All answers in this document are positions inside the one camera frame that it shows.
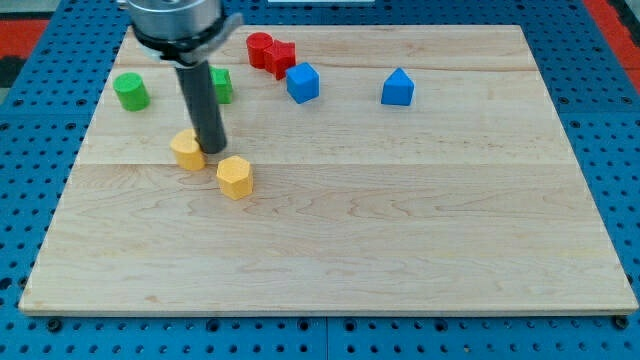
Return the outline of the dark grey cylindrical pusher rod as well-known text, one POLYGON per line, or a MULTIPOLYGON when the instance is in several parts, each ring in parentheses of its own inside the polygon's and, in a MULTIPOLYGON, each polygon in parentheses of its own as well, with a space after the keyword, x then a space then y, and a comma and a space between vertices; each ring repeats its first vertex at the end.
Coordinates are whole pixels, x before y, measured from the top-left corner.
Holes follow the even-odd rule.
POLYGON ((209 63, 177 68, 176 74, 201 150, 206 154, 223 151, 227 138, 209 63))

